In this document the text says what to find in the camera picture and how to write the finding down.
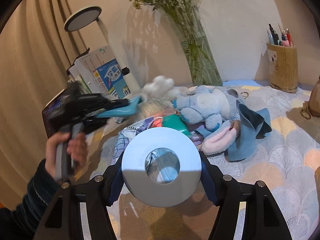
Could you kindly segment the dark left sleeve forearm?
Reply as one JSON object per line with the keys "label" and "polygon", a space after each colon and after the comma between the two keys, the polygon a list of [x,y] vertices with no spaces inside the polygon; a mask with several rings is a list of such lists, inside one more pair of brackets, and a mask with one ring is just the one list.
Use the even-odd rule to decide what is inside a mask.
{"label": "dark left sleeve forearm", "polygon": [[39,222],[59,185],[45,169],[43,159],[16,209],[1,208],[1,239],[33,239]]}

